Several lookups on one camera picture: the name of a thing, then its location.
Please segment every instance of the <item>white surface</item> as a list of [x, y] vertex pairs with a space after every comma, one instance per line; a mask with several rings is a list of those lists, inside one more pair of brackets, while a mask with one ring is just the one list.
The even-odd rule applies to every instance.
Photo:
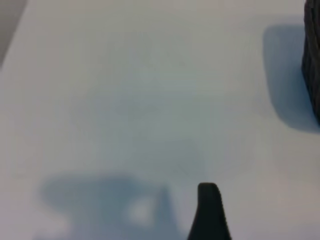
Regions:
[[30, 0], [0, 73], [1, 239], [186, 239], [202, 181], [234, 239], [318, 239], [303, 6]]

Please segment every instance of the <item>black tip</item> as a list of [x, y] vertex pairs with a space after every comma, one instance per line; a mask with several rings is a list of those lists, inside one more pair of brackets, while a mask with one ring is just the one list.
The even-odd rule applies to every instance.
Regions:
[[198, 186], [198, 206], [188, 240], [231, 240], [222, 197], [214, 183]]

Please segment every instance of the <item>black rubber object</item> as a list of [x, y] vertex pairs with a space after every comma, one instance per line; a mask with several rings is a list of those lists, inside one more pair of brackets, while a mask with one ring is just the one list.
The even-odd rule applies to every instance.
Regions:
[[320, 123], [320, 0], [306, 0], [304, 28], [305, 41], [301, 69], [314, 115]]
[[198, 206], [188, 240], [231, 240], [222, 197], [214, 183], [198, 186]]

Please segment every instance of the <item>black object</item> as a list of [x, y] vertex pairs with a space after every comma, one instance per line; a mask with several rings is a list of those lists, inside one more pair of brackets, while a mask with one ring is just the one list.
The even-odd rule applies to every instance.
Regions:
[[320, 123], [320, 0], [306, 0], [304, 5], [305, 41], [302, 74], [314, 115]]
[[198, 206], [188, 240], [231, 240], [221, 194], [214, 183], [198, 186]]

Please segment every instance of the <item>white background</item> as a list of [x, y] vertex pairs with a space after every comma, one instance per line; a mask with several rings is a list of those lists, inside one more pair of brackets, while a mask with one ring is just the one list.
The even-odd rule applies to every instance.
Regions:
[[302, 0], [29, 0], [0, 72], [0, 238], [320, 238]]

